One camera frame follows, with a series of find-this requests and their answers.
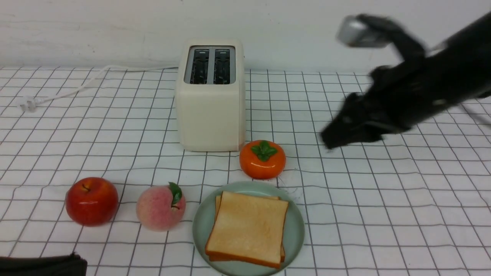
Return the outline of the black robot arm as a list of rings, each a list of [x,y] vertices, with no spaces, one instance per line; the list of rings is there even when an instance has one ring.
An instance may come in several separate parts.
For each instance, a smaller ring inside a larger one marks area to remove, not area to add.
[[[403,61],[370,72],[373,84],[349,94],[321,131],[327,149],[373,143],[403,133],[469,99],[490,96],[491,18],[487,13],[430,54],[395,21],[368,14],[346,16],[337,39],[353,48],[393,44]]]

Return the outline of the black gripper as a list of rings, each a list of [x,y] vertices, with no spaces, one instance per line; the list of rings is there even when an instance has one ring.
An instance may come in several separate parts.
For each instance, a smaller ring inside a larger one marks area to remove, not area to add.
[[[370,72],[368,90],[347,96],[341,110],[321,131],[327,149],[373,143],[388,133],[403,133],[422,122],[418,91],[421,65],[379,66]]]

